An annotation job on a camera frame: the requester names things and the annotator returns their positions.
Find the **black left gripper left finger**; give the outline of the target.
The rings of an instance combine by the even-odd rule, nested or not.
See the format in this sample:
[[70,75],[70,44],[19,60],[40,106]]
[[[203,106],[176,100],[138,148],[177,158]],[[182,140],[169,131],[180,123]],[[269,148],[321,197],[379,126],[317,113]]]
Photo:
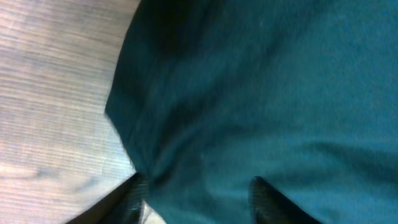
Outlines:
[[140,224],[147,192],[146,179],[136,172],[67,224]]

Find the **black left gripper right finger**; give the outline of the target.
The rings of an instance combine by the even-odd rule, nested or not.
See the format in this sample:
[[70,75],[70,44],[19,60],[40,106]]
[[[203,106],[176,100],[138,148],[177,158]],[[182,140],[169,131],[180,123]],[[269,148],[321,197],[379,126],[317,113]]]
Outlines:
[[320,224],[262,177],[253,178],[250,191],[256,224]]

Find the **black t-shirt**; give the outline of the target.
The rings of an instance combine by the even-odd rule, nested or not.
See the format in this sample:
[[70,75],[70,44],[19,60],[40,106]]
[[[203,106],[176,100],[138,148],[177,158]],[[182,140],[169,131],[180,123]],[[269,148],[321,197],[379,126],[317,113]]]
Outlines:
[[105,112],[167,223],[397,222],[397,2],[143,0]]

